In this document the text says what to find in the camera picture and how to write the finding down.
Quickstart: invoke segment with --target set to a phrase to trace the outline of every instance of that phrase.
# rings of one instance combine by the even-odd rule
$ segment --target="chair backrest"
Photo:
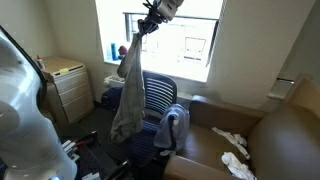
[[[143,71],[145,109],[164,114],[167,106],[177,102],[177,85],[169,77]]]

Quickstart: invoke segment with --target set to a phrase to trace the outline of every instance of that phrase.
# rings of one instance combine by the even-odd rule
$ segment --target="brown leather couch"
[[[194,96],[186,146],[171,157],[164,179],[237,179],[221,161],[224,152],[233,152],[258,180],[320,179],[319,117],[320,87],[309,79],[296,81],[270,114]],[[212,127],[247,138],[250,160]]]

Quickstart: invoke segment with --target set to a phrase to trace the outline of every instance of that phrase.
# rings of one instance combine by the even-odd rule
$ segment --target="white wall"
[[[317,0],[285,62],[279,77],[294,80],[299,73],[320,83],[320,1]]]
[[[44,1],[0,0],[0,24],[32,58],[57,53]]]
[[[103,63],[93,0],[46,0],[60,54],[87,64],[96,100],[104,77],[116,66]],[[287,58],[314,0],[228,0],[206,84],[175,79],[179,91],[252,108],[267,93]]]

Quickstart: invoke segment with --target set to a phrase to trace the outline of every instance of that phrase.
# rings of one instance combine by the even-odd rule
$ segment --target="couch cushion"
[[[221,161],[224,152],[233,152],[242,163],[246,163],[244,156],[223,136],[211,129],[190,124],[185,147],[178,155],[230,173]]]
[[[248,145],[259,180],[320,179],[320,120],[307,109],[279,108],[254,127]]]

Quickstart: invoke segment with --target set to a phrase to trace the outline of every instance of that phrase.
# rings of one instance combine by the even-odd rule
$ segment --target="window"
[[[146,15],[124,13],[126,39],[131,42],[138,19]],[[218,19],[176,16],[159,30],[143,37],[143,69],[205,82]]]

